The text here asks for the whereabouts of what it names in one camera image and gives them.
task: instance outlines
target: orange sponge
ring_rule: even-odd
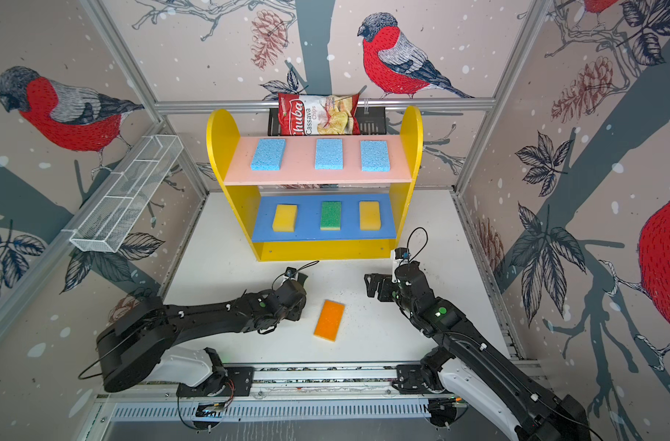
[[[337,330],[340,328],[343,312],[345,312],[345,305],[326,300],[313,335],[325,340],[335,341]]]

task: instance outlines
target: blue sponge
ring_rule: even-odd
[[[316,170],[342,170],[342,139],[318,139],[315,143]]]
[[[260,139],[252,158],[252,170],[279,170],[286,146],[285,139]]]
[[[388,172],[389,148],[386,141],[360,141],[363,172]]]

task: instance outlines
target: gray floor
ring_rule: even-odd
[[[211,433],[177,423],[113,423],[104,441],[173,441],[188,437],[213,441],[447,441],[507,438],[470,408],[447,429],[426,419],[285,420],[269,423],[222,423]]]

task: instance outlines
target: yellow shelf unit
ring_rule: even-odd
[[[210,115],[207,123],[207,154],[217,181],[258,261],[380,259],[388,258],[391,250],[396,248],[401,239],[413,187],[418,178],[423,154],[423,121],[417,107],[409,107],[404,113],[400,137],[410,168],[411,181],[391,183],[389,187],[396,239],[254,243],[252,233],[262,197],[258,186],[234,186],[226,185],[224,182],[240,140],[237,123],[226,110],[216,110]]]

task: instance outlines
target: bird head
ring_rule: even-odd
[[[39,78],[37,71],[24,66],[14,66],[0,75],[0,102],[9,112],[14,109],[30,111],[26,96],[26,87],[33,80]]]
[[[390,13],[387,12],[373,13],[371,15],[368,15],[367,18],[365,18],[365,20],[362,22],[360,30],[357,31],[357,36],[358,37],[362,36],[365,38],[365,40],[367,40],[367,42],[371,43],[372,40],[375,39],[379,31],[388,26],[396,27],[398,25],[399,25],[398,22],[396,22],[396,19]]]

